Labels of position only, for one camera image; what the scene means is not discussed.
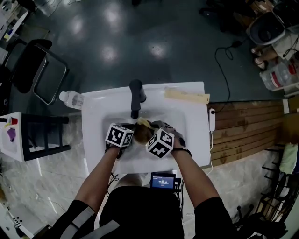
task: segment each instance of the device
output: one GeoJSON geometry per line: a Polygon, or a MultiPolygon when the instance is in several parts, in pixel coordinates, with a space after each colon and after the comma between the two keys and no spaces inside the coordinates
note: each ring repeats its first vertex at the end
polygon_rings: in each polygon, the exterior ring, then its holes
{"type": "Polygon", "coordinates": [[[210,132],[215,131],[215,110],[209,109],[209,129],[210,132]]]}
{"type": "Polygon", "coordinates": [[[176,178],[175,174],[169,173],[151,173],[150,188],[156,190],[167,190],[171,192],[180,192],[179,186],[181,179],[176,178]]]}

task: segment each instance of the purple object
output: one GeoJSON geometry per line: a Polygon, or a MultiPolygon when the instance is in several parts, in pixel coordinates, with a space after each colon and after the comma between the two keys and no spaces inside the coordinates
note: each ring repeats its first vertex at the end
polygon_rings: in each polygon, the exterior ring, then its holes
{"type": "Polygon", "coordinates": [[[14,139],[15,139],[15,129],[13,128],[10,128],[8,131],[7,131],[7,134],[10,138],[10,141],[13,142],[14,139]]]}

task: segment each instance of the plastic container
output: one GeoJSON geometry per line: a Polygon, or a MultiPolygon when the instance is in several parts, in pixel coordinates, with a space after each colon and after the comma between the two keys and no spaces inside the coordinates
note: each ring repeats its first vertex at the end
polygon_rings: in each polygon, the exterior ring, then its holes
{"type": "Polygon", "coordinates": [[[84,96],[75,91],[62,91],[59,95],[59,99],[64,102],[67,107],[77,110],[82,109],[84,102],[84,96]]]}
{"type": "Polygon", "coordinates": [[[261,72],[260,77],[270,91],[298,82],[296,68],[292,62],[281,61],[271,69],[261,72]]]}

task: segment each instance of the black shirt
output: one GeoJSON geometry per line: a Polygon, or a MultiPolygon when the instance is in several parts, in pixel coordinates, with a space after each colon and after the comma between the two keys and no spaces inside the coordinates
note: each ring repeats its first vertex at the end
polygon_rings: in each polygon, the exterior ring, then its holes
{"type": "MultiPolygon", "coordinates": [[[[65,229],[88,205],[74,200],[51,228],[47,237],[60,238],[65,229]]],[[[236,229],[219,197],[210,198],[195,210],[194,238],[236,238],[236,229]]],[[[73,238],[93,231],[96,215],[90,217],[73,238]]],[[[119,187],[110,193],[100,217],[100,227],[111,220],[120,226],[103,236],[117,238],[184,238],[179,200],[176,195],[144,187],[119,187]]]]}

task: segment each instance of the sink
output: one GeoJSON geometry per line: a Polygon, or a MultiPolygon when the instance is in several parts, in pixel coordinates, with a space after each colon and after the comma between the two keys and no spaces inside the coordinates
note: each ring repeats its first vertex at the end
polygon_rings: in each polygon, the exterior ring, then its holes
{"type": "MultiPolygon", "coordinates": [[[[204,93],[203,82],[144,85],[147,100],[141,103],[139,117],[151,122],[161,120],[172,125],[186,141],[187,148],[200,166],[209,164],[209,130],[206,105],[164,97],[165,87],[204,93]]],[[[84,93],[82,107],[83,142],[88,171],[105,152],[105,137],[111,123],[135,124],[131,115],[129,87],[84,93]]],[[[114,166],[118,173],[144,173],[177,169],[171,154],[163,159],[146,152],[134,139],[114,166]]]]}

